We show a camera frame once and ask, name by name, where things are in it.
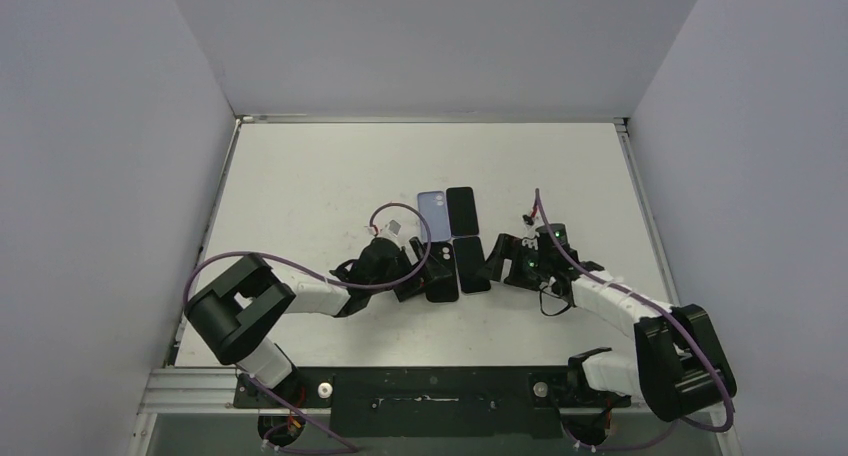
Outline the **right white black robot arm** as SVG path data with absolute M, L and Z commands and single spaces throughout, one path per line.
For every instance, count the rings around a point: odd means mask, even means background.
M 581 260 L 564 225 L 540 226 L 532 238 L 500 234 L 471 273 L 550 293 L 633 342 L 633 355 L 601 347 L 569 359 L 565 390 L 575 403 L 588 405 L 603 393 L 616 393 L 645 402 L 666 422 L 716 404 L 732 407 L 738 386 L 707 311 L 643 296 L 603 266 Z

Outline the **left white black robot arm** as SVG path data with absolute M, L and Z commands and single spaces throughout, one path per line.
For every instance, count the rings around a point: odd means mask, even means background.
M 218 362 L 245 372 L 277 407 L 290 404 L 303 385 L 296 365 L 268 336 L 283 315 L 344 318 L 380 292 L 392 291 L 405 301 L 449 278 L 442 253 L 418 238 L 404 248 L 376 237 L 327 278 L 299 271 L 278 276 L 267 254 L 235 256 L 233 265 L 187 298 L 183 313 Z

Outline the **clear lilac phone case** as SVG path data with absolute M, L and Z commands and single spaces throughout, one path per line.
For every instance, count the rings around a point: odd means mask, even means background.
M 426 191 L 417 194 L 418 212 L 429 229 L 421 227 L 420 236 L 426 242 L 448 242 L 452 238 L 446 195 L 444 191 Z

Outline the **black phone case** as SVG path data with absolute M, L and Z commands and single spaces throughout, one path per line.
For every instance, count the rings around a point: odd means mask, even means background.
M 434 304 L 453 303 L 459 299 L 456 260 L 449 242 L 433 242 L 428 258 L 432 280 L 425 289 L 425 298 Z

